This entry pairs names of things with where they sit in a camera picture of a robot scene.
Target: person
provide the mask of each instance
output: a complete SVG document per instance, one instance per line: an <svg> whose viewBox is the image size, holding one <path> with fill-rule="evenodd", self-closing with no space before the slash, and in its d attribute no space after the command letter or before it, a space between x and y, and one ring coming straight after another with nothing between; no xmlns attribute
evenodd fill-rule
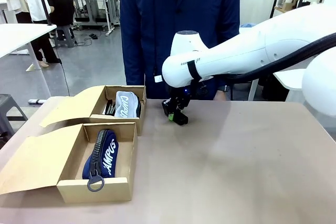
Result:
<svg viewBox="0 0 336 224"><path fill-rule="evenodd" d="M239 0L121 0L121 36L128 85L146 85L148 98L169 98L164 82L155 83L170 55L176 32L194 30L208 48L239 34ZM202 100L226 100L225 84L204 81Z"/></svg>
<svg viewBox="0 0 336 224"><path fill-rule="evenodd" d="M75 13L74 0L48 0L50 5L50 21L57 26L67 26L73 24L73 15ZM58 38L64 39L64 34L57 31Z"/></svg>
<svg viewBox="0 0 336 224"><path fill-rule="evenodd" d="M17 22L20 24L37 23L46 18L41 3L36 0L7 0L8 10L15 12ZM43 62L43 55L48 63L59 63L60 60L56 57L54 50L49 41L49 34L33 40L32 48L35 56L41 67L48 67L49 65Z"/></svg>

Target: zipper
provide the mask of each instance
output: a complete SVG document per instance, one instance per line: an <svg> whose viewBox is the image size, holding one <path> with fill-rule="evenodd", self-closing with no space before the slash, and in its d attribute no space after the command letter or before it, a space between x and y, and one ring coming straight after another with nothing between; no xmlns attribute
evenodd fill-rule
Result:
<svg viewBox="0 0 336 224"><path fill-rule="evenodd" d="M90 177L101 176L101 152L106 140L107 130L101 130L98 133L97 141L90 160Z"/></svg>
<svg viewBox="0 0 336 224"><path fill-rule="evenodd" d="M98 133L95 147L93 148L90 159L90 176L88 181L88 189L92 192L100 191L104 186L104 179L101 177L101 154L106 140L108 130L101 130ZM101 181L101 186L98 189L92 189L91 185Z"/></svg>
<svg viewBox="0 0 336 224"><path fill-rule="evenodd" d="M138 99L138 107L137 107L137 117L139 118L140 117L140 113L141 113L141 102L140 102L140 99L139 97L136 95L136 98Z"/></svg>

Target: table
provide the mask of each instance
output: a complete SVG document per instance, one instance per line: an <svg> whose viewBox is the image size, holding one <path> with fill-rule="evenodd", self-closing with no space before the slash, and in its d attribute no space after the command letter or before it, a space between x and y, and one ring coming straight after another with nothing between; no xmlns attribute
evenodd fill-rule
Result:
<svg viewBox="0 0 336 224"><path fill-rule="evenodd" d="M79 9L79 3L78 1L82 0L74 0L76 8ZM96 26L96 25L108 25L109 31L106 33L106 36L110 35L110 33L114 30L113 24L116 24L119 21L119 17L116 12L116 1L118 0L84 0L86 2L86 7L89 15L89 21L88 22L77 22L75 21L75 25L84 25L84 26ZM106 19L107 22L97 22L95 20L96 13L98 12L98 4L97 1L103 1L104 2L104 8L106 12Z"/></svg>
<svg viewBox="0 0 336 224"><path fill-rule="evenodd" d="M30 42L40 37L41 35L54 30L55 28L56 25L48 26L43 24L0 25L0 58L8 55L12 51L22 46L27 46L35 69L39 72L40 78L42 80L45 95L48 98L51 96L51 94Z"/></svg>
<svg viewBox="0 0 336 224"><path fill-rule="evenodd" d="M0 150L0 169L50 98ZM299 103L191 101L190 123L148 100L133 200L66 206L54 187L0 196L0 223L333 223L336 146Z"/></svg>

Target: dark blue coat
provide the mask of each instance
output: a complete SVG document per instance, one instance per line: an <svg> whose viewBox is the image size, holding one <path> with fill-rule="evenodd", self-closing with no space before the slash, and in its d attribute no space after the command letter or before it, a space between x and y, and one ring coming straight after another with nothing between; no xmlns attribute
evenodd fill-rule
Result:
<svg viewBox="0 0 336 224"><path fill-rule="evenodd" d="M121 0L120 6L127 84L145 82L152 99L169 97L165 84L154 82L154 72L161 74L176 32L197 31L210 48L239 33L239 0ZM212 99L223 85L216 79L205 83L205 99Z"/></svg>

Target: box flap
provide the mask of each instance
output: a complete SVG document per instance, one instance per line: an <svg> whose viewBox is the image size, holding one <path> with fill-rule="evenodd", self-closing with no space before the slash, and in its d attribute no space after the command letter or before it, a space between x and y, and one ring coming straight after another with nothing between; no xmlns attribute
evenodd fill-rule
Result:
<svg viewBox="0 0 336 224"><path fill-rule="evenodd" d="M105 97L104 89L105 86L91 87L74 97L67 97L43 119L40 126L47 127L50 124L65 120L89 118L99 98L102 95Z"/></svg>
<svg viewBox="0 0 336 224"><path fill-rule="evenodd" d="M82 127L28 137L0 172L0 194L56 186Z"/></svg>

